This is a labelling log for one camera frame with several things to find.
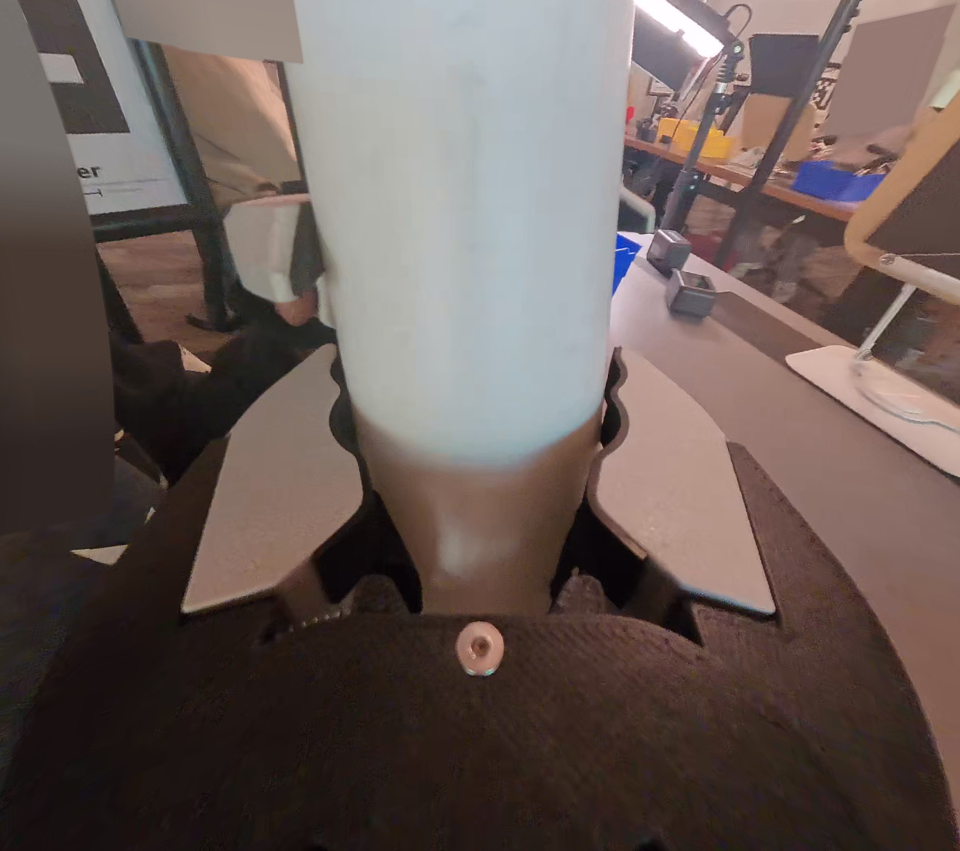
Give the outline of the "small blue plastic bin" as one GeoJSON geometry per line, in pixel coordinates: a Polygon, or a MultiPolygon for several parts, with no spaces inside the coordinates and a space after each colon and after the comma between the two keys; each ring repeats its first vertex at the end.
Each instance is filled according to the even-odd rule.
{"type": "Polygon", "coordinates": [[[803,161],[790,187],[798,194],[826,202],[859,204],[867,200],[885,178],[884,173],[851,171],[833,161],[803,161]]]}

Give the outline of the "black panel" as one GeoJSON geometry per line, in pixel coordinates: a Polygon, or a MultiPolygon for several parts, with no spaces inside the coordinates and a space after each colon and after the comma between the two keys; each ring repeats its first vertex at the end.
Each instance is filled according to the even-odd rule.
{"type": "Polygon", "coordinates": [[[817,34],[755,33],[749,39],[750,93],[793,99],[817,56],[817,34]]]}

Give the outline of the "cardboard box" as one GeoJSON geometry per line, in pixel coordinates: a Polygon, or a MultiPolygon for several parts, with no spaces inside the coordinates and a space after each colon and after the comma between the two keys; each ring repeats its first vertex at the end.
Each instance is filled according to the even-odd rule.
{"type": "MultiPolygon", "coordinates": [[[[790,104],[790,98],[750,93],[739,113],[740,149],[759,149],[760,154],[765,153],[773,142],[790,104]]],[[[812,102],[807,102],[781,152],[778,159],[780,163],[799,163],[808,159],[819,120],[819,110],[812,102]]]]}

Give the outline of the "black stand pole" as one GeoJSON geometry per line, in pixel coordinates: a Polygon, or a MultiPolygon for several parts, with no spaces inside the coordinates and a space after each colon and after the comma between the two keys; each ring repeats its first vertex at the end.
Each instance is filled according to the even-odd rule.
{"type": "Polygon", "coordinates": [[[758,200],[763,195],[763,189],[782,157],[805,107],[810,103],[818,81],[832,60],[841,38],[849,31],[852,20],[858,16],[862,1],[839,0],[827,28],[822,34],[812,64],[800,80],[798,90],[792,97],[779,125],[777,125],[774,136],[760,158],[749,185],[745,185],[735,197],[733,218],[711,259],[714,266],[723,267],[728,263],[734,245],[750,222],[758,200]]]}

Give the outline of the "black board on white stand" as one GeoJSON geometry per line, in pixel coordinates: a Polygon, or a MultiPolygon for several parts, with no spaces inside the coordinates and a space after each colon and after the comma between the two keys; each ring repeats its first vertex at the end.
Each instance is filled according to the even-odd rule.
{"type": "Polygon", "coordinates": [[[786,365],[930,465],[959,476],[958,405],[874,356],[913,293],[959,304],[959,100],[918,130],[884,182],[846,224],[861,266],[897,281],[894,302],[854,349],[829,345],[786,365]]]}

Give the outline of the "white bottle with black cap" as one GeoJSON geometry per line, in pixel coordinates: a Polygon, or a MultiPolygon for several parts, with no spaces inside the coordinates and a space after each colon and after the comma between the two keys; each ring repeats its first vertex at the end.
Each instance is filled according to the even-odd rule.
{"type": "Polygon", "coordinates": [[[540,614],[598,443],[633,0],[294,0],[371,483],[429,614],[540,614]]]}

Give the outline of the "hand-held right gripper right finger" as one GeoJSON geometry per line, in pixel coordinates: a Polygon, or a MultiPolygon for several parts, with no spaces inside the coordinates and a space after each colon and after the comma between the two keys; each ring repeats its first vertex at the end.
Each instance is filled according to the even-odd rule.
{"type": "Polygon", "coordinates": [[[777,613],[725,433],[641,354],[613,350],[591,510],[643,562],[633,601],[650,617],[678,599],[752,618],[777,613]]]}

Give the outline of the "studio light panel on stand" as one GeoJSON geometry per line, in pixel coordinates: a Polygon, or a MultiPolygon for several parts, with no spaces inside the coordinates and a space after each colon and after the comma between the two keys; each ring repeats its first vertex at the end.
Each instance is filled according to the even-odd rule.
{"type": "Polygon", "coordinates": [[[666,201],[661,228],[682,233],[695,200],[700,159],[715,119],[731,103],[746,44],[701,0],[632,0],[631,62],[668,88],[678,101],[695,94],[702,77],[714,75],[686,160],[666,201]]]}

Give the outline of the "long wooden workbench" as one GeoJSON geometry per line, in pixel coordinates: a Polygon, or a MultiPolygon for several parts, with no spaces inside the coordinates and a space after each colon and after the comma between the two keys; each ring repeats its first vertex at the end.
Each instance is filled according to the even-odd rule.
{"type": "MultiPolygon", "coordinates": [[[[687,156],[674,152],[668,146],[645,141],[630,135],[624,137],[625,149],[635,150],[653,155],[655,158],[672,165],[682,167],[687,156]]],[[[712,199],[716,202],[729,203],[735,198],[746,197],[752,185],[752,174],[731,164],[717,161],[698,160],[695,171],[702,177],[700,193],[707,195],[709,188],[718,191],[719,195],[712,199]]],[[[767,181],[759,190],[760,195],[774,202],[777,206],[784,206],[796,214],[814,215],[830,221],[838,221],[843,225],[859,210],[859,202],[840,202],[821,199],[795,190],[783,183],[767,181]]]]}

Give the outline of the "small dark grey box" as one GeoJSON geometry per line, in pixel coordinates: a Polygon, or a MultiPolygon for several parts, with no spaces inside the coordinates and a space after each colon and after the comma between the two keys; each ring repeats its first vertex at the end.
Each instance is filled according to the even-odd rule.
{"type": "Polygon", "coordinates": [[[703,320],[712,313],[716,298],[717,289],[709,277],[683,269],[671,272],[665,302],[672,316],[703,320]]]}

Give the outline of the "tag poster on black stand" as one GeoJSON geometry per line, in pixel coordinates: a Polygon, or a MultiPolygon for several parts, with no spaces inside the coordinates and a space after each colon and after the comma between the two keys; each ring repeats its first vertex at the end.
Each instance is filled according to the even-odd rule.
{"type": "Polygon", "coordinates": [[[130,39],[114,0],[16,0],[74,160],[98,244],[190,233],[203,330],[233,329],[222,219],[156,43],[130,39]]]}

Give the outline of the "person's left hand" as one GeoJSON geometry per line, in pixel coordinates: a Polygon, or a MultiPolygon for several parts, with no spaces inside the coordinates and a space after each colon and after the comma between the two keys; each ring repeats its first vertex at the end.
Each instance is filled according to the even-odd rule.
{"type": "Polygon", "coordinates": [[[273,309],[279,318],[293,328],[302,328],[308,324],[322,323],[321,296],[316,285],[309,287],[294,300],[278,302],[273,309]]]}

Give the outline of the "small grey box red stripe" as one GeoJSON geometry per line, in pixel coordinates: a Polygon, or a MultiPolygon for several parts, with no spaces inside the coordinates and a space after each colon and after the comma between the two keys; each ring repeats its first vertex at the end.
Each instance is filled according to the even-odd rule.
{"type": "Polygon", "coordinates": [[[690,241],[673,230],[657,229],[646,251],[646,261],[660,275],[670,278],[684,270],[691,254],[690,241]]]}

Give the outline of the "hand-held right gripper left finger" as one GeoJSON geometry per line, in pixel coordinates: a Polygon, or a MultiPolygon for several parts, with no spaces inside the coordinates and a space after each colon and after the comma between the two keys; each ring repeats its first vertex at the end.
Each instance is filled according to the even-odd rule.
{"type": "Polygon", "coordinates": [[[290,617],[322,617],[330,598],[318,550],[363,502],[356,456],[335,437],[339,354],[326,344],[266,390],[226,441],[181,603],[186,615],[272,598],[290,617]]]}

